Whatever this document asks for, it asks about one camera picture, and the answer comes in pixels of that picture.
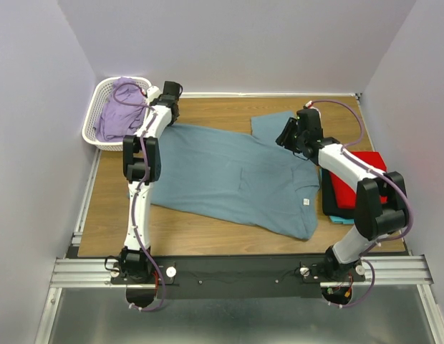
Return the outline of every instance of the white round knob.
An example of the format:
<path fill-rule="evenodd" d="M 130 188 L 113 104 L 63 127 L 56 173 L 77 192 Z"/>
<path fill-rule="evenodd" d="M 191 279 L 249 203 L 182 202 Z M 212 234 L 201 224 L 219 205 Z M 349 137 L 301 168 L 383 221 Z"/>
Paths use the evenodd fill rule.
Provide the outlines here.
<path fill-rule="evenodd" d="M 166 269 L 166 275 L 169 277 L 169 278 L 173 278 L 174 276 L 176 276 L 176 268 L 175 267 L 169 267 L 169 268 L 167 268 Z"/>

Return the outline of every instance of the stack of folded clothes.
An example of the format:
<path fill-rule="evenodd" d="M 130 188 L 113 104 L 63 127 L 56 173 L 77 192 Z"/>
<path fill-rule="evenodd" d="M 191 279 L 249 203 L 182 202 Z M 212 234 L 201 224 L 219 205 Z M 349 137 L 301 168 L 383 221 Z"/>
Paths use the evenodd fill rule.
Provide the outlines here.
<path fill-rule="evenodd" d="M 352 152 L 359 159 L 386 171 L 386 165 L 378 152 Z M 322 211 L 337 224 L 353 224 L 356 193 L 340 178 L 322 169 Z"/>

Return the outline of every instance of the gray wall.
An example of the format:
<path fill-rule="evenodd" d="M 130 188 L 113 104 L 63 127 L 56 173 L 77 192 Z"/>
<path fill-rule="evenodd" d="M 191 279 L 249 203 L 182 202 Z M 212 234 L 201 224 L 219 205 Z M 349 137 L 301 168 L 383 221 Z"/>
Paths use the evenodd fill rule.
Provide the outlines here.
<path fill-rule="evenodd" d="M 98 79 L 360 92 L 415 0 L 58 0 Z"/>
<path fill-rule="evenodd" d="M 95 75 L 53 0 L 0 0 L 0 343 L 33 343 L 93 150 Z"/>
<path fill-rule="evenodd" d="M 415 208 L 407 243 L 425 254 L 444 314 L 444 0 L 413 7 L 362 96 L 370 135 Z"/>

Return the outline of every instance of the basket rim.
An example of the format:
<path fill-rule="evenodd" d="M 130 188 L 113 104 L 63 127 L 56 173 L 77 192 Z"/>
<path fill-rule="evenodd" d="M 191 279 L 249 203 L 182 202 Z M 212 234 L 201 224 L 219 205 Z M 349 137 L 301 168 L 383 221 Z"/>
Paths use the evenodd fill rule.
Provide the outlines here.
<path fill-rule="evenodd" d="M 87 109 L 87 114 L 85 115 L 84 125 L 82 126 L 82 137 L 84 138 L 84 141 L 87 142 L 87 143 L 89 143 L 90 145 L 96 145 L 96 146 L 99 146 L 99 145 L 100 145 L 100 146 L 103 146 L 103 147 L 110 146 L 110 145 L 113 145 L 113 146 L 119 146 L 119 145 L 122 145 L 122 142 L 101 142 L 101 141 L 98 141 L 98 140 L 90 140 L 90 139 L 85 135 L 85 129 L 86 129 L 86 127 L 87 127 L 88 120 L 89 120 L 89 118 L 90 118 L 90 112 L 91 112 L 91 110 L 92 110 L 93 103 L 95 102 L 95 99 L 96 99 L 96 97 L 97 97 L 98 90 L 99 90 L 101 87 L 103 87 L 105 84 L 107 84 L 108 82 L 112 82 L 112 81 L 114 81 L 114 80 L 120 79 L 121 77 L 129 77 L 129 76 L 108 77 L 107 79 L 104 79 L 103 81 L 101 81 L 101 82 L 95 87 L 95 91 L 93 91 L 92 99 L 90 100 L 90 104 L 88 105 L 88 109 Z M 130 78 L 130 79 L 134 79 L 134 80 L 140 80 L 140 81 L 143 81 L 143 82 L 145 82 L 146 84 L 148 84 L 149 87 L 152 86 L 152 83 L 151 83 L 148 79 L 146 79 L 146 78 L 144 78 L 144 77 L 129 77 L 129 78 Z"/>

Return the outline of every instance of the gray floor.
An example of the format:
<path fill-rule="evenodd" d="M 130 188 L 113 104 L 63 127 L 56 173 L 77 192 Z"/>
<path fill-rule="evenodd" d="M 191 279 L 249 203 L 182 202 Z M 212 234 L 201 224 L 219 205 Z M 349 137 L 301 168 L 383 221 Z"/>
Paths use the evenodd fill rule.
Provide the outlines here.
<path fill-rule="evenodd" d="M 361 295 L 364 288 L 357 288 Z M 379 286 L 361 305 L 321 300 L 172 300 L 129 310 L 125 291 L 65 290 L 51 343 L 433 343 L 416 286 Z"/>

